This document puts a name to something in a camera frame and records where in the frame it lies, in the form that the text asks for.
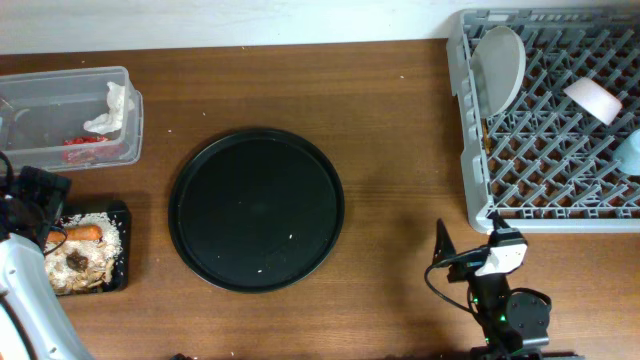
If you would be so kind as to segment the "orange carrot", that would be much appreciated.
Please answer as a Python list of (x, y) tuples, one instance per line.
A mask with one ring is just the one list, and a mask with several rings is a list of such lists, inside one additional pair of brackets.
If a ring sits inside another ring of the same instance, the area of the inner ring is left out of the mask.
[(63, 241), (98, 241), (102, 236), (102, 229), (97, 225), (54, 227), (49, 232), (46, 241), (53, 244), (59, 244)]

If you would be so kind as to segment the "light blue cup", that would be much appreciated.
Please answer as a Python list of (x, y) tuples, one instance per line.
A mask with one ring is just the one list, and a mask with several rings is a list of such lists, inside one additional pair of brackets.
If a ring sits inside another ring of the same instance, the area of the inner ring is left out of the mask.
[(640, 175), (640, 130), (635, 130), (616, 148), (613, 160), (622, 173)]

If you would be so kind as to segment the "white tissue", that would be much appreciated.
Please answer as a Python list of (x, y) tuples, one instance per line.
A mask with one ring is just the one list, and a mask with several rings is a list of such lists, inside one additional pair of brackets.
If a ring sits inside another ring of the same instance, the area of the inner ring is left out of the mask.
[(106, 103), (108, 112), (103, 113), (93, 120), (85, 121), (83, 129), (87, 132), (105, 135), (121, 130), (124, 115), (135, 108), (133, 100), (126, 94), (126, 87), (114, 82), (108, 82)]

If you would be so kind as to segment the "white dinner plate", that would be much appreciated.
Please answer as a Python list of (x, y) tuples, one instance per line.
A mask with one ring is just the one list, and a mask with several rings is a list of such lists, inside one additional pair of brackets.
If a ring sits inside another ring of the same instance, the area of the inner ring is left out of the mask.
[(515, 100), (526, 70), (526, 51), (520, 36), (505, 26), (489, 30), (471, 58), (479, 114), (482, 118), (505, 111)]

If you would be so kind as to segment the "white small bowl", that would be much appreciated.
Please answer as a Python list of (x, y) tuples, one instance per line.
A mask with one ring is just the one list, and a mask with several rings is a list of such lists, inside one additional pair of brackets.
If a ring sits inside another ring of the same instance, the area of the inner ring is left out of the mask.
[(564, 93), (605, 125), (610, 125), (622, 109), (620, 100), (587, 77), (566, 87)]

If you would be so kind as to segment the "brown food scrap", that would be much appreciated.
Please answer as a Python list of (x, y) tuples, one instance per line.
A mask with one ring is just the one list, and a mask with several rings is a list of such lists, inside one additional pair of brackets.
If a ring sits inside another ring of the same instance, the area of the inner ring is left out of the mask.
[(71, 270), (82, 273), (89, 267), (89, 259), (74, 251), (66, 256), (66, 264)]

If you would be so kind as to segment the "rice and shell leftovers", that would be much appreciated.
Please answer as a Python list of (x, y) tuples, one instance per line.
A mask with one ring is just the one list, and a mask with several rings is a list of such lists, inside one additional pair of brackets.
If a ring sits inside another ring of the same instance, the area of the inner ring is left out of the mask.
[(106, 292), (117, 287), (124, 240), (107, 212), (63, 217), (45, 243), (45, 271), (57, 296)]

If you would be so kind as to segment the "wooden chopstick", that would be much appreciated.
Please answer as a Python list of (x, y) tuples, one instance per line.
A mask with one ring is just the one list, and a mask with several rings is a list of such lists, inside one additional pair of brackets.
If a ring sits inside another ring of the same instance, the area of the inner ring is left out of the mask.
[(489, 137), (489, 130), (487, 126), (486, 119), (481, 119), (482, 126), (482, 138), (483, 138), (483, 146), (486, 155), (490, 155), (491, 153), (491, 138)]

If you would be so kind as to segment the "red snack wrapper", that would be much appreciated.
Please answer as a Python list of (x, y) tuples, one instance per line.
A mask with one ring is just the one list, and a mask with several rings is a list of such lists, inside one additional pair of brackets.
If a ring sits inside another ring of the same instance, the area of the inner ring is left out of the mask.
[(76, 137), (65, 140), (63, 145), (71, 147), (71, 150), (63, 152), (63, 160), (69, 164), (108, 160), (117, 157), (120, 153), (120, 146), (113, 144), (111, 139), (102, 135)]

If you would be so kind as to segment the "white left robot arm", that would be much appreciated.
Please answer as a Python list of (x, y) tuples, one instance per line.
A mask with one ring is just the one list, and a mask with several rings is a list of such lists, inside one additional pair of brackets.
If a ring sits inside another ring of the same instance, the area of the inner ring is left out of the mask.
[(15, 174), (5, 154), (1, 164), (1, 357), (90, 359), (45, 270), (71, 181), (30, 166)]

